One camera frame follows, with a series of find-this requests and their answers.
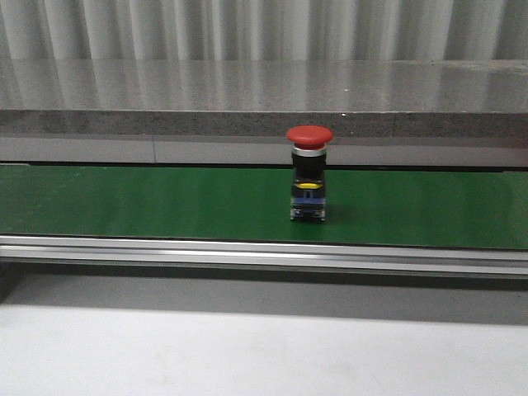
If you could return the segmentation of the white rear conveyor panel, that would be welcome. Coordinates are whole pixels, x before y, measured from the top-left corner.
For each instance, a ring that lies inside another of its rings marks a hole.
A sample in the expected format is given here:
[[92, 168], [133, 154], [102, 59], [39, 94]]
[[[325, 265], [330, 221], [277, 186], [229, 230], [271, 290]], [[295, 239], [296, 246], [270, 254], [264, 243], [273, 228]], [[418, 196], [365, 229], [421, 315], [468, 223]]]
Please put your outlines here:
[[[4, 163], [287, 165], [284, 137], [14, 135], [1, 138]], [[527, 140], [503, 138], [337, 137], [333, 166], [526, 167]]]

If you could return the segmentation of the red mushroom push button switch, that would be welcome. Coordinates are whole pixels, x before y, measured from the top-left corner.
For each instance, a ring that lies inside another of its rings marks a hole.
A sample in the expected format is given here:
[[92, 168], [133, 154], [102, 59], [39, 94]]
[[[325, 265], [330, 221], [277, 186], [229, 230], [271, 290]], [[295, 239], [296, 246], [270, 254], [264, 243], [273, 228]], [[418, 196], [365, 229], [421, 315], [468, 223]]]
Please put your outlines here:
[[293, 178], [290, 190], [290, 219], [326, 219], [326, 144], [333, 132], [318, 125], [298, 125], [286, 138], [293, 143]]

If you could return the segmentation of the green conveyor belt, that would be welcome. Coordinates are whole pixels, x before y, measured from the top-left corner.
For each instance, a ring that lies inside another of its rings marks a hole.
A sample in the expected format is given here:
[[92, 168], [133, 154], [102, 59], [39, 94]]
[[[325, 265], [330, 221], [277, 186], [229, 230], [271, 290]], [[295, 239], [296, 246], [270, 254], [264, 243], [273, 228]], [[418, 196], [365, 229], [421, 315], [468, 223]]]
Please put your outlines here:
[[527, 247], [525, 172], [328, 170], [327, 218], [290, 220], [280, 168], [4, 165], [8, 234]]

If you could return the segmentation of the white pleated curtain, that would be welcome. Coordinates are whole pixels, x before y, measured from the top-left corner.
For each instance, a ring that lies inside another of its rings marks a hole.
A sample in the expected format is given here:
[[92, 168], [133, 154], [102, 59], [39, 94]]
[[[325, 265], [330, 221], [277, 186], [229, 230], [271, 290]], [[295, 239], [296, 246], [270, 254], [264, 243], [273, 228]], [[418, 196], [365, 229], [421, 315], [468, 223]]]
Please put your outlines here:
[[524, 1], [4, 1], [4, 59], [525, 59]]

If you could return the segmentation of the aluminium conveyor side rail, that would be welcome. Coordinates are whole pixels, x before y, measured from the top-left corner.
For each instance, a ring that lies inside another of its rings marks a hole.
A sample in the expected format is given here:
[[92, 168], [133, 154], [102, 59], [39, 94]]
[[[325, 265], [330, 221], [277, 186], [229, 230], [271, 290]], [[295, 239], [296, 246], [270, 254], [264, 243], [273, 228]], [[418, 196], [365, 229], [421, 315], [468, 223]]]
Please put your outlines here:
[[525, 278], [525, 251], [3, 235], [4, 262]]

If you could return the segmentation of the grey granite counter slab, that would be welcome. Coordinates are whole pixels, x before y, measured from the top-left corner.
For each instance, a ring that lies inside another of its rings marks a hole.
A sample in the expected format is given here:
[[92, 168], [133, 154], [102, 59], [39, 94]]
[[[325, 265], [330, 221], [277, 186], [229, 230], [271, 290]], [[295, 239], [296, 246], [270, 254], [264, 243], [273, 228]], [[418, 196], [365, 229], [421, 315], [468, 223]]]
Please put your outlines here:
[[527, 63], [3, 59], [3, 134], [525, 139]]

